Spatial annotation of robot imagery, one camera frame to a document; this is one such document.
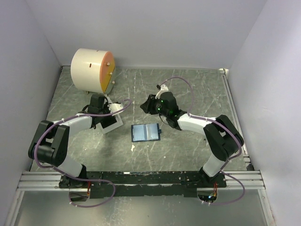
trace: purple cable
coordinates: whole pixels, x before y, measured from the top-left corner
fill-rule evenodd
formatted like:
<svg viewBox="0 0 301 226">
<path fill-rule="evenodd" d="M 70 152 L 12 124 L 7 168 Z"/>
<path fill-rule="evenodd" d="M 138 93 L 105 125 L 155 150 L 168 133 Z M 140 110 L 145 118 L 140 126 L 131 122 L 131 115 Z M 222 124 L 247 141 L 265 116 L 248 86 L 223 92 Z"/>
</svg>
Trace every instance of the purple cable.
<svg viewBox="0 0 301 226">
<path fill-rule="evenodd" d="M 169 78 L 169 79 L 166 79 L 163 83 L 161 83 L 161 85 L 163 85 L 164 83 L 166 83 L 167 81 L 169 81 L 169 80 L 171 80 L 171 79 L 181 79 L 181 80 L 183 80 L 184 82 L 186 82 L 187 85 L 188 85 L 189 88 L 190 88 L 190 91 L 191 91 L 191 94 L 192 94 L 192 102 L 191 102 L 190 108 L 189 108 L 188 111 L 187 111 L 187 114 L 188 114 L 189 117 L 191 117 L 191 118 L 193 118 L 193 119 L 201 119 L 201 120 L 205 120 L 205 121 L 210 121 L 210 122 L 212 122 L 212 123 L 218 125 L 219 127 L 223 128 L 223 129 L 224 129 L 224 130 L 225 130 L 225 131 L 226 131 L 226 132 L 234 139 L 235 143 L 237 144 L 238 149 L 239 149 L 238 154 L 236 154 L 236 155 L 234 155 L 234 156 L 228 158 L 228 160 L 225 162 L 225 164 L 223 164 L 223 166 L 221 167 L 221 170 L 222 170 L 222 169 L 228 164 L 228 162 L 229 162 L 231 159 L 234 159 L 234 158 L 236 158 L 236 157 L 238 157 L 238 156 L 240 156 L 240 155 L 242 154 L 242 148 L 241 148 L 240 142 L 237 140 L 237 138 L 234 136 L 234 134 L 231 133 L 230 130 L 228 130 L 225 126 L 223 126 L 223 125 L 220 124 L 219 122 L 217 122 L 217 121 L 215 121 L 215 120 L 212 120 L 212 119 L 209 119 L 209 118 L 206 118 L 206 117 L 192 115 L 192 114 L 190 113 L 190 111 L 191 111 L 191 109 L 192 109 L 192 107 L 193 107 L 193 102 L 194 102 L 194 94 L 193 94 L 192 86 L 190 85 L 190 83 L 189 83 L 186 79 L 184 79 L 184 78 L 182 78 L 182 77 L 176 77 L 176 76 L 175 76 L 175 77 L 171 77 L 171 78 Z M 242 188 L 243 188 L 243 193 L 241 194 L 240 197 L 238 197 L 238 198 L 236 198 L 236 199 L 234 199 L 234 200 L 232 200 L 232 201 L 229 201 L 229 202 L 221 202 L 221 203 L 216 203 L 216 204 L 212 203 L 212 204 L 211 204 L 211 205 L 215 205 L 215 206 L 218 206 L 218 205 L 227 205 L 227 204 L 231 204 L 231 203 L 237 202 L 237 201 L 240 200 L 242 197 L 244 197 L 244 195 L 245 195 L 245 193 L 246 193 L 245 186 L 242 184 L 241 181 L 239 181 L 239 180 L 236 179 L 235 177 L 229 175 L 228 173 L 225 173 L 225 172 L 223 172 L 223 171 L 221 171 L 221 173 L 224 174 L 224 175 L 226 175 L 226 176 L 228 176 L 228 177 L 230 177 L 230 178 L 232 178 L 232 179 L 234 179 L 234 180 L 236 180 L 237 182 L 239 182 L 240 185 L 241 185 Z"/>
<path fill-rule="evenodd" d="M 114 194 L 115 194 L 115 192 L 116 192 L 116 187 L 115 187 L 115 185 L 113 184 L 113 182 L 111 182 L 111 181 L 109 181 L 109 180 L 104 180 L 104 179 L 81 179 L 81 178 L 76 178 L 76 177 L 73 177 L 73 176 L 71 176 L 71 175 L 68 175 L 68 174 L 64 173 L 63 171 L 59 170 L 59 169 L 56 168 L 56 167 L 53 167 L 53 166 L 42 166 L 42 165 L 40 164 L 39 160 L 38 160 L 38 147 L 39 147 L 39 145 L 41 144 L 41 142 L 42 142 L 42 140 L 44 139 L 44 137 L 47 135 L 47 133 L 50 132 L 50 131 L 52 130 L 52 128 L 55 127 L 56 125 L 59 125 L 59 124 L 61 124 L 61 123 L 63 123 L 63 122 L 66 122 L 66 121 L 70 121 L 70 120 L 75 119 L 75 118 L 84 117 L 84 116 L 90 116 L 90 117 L 105 117 L 105 116 L 111 116 L 111 115 L 113 115 L 113 114 L 117 114 L 117 113 L 119 113 L 119 112 L 121 112 L 121 111 L 126 110 L 126 109 L 131 105 L 131 103 L 132 103 L 132 101 L 131 101 L 130 99 L 125 99 L 125 100 L 123 100 L 123 101 L 128 101 L 129 103 L 128 103 L 124 108 L 122 108 L 122 109 L 120 109 L 120 110 L 118 110 L 118 111 L 116 111 L 116 112 L 113 112 L 113 113 L 109 113 L 109 114 L 80 114 L 80 115 L 74 115 L 74 116 L 71 116 L 71 117 L 69 117 L 69 118 L 67 118 L 67 119 L 64 119 L 64 120 L 60 120 L 60 121 L 54 123 L 52 126 L 50 126 L 50 127 L 42 134 L 42 136 L 39 138 L 39 140 L 38 140 L 37 143 L 36 143 L 36 146 L 35 146 L 34 152 L 33 152 L 33 157 L 34 157 L 34 160 L 35 160 L 35 162 L 37 163 L 37 165 L 38 165 L 39 167 L 41 167 L 41 168 L 53 168 L 53 169 L 56 170 L 57 172 L 59 172 L 59 173 L 61 173 L 61 174 L 64 174 L 64 175 L 66 175 L 67 177 L 72 178 L 72 179 L 75 179 L 75 180 L 78 180 L 78 181 L 87 181 L 87 182 L 88 182 L 88 181 L 106 182 L 106 183 L 109 183 L 109 184 L 111 184 L 111 185 L 113 186 L 113 193 L 112 193 L 112 195 L 110 196 L 110 198 L 108 198 L 107 200 L 101 202 L 100 204 L 91 205 L 91 206 L 83 206 L 83 205 L 76 205 L 76 204 L 74 204 L 74 203 L 71 201 L 71 197 L 70 197 L 70 194 L 69 194 L 69 201 L 70 201 L 70 204 L 73 205 L 73 206 L 76 206 L 76 207 L 82 207 L 82 208 L 92 208 L 92 207 L 96 207 L 96 206 L 103 205 L 103 204 L 107 203 L 108 201 L 110 201 L 110 200 L 113 198 L 113 196 L 114 196 Z"/>
</svg>

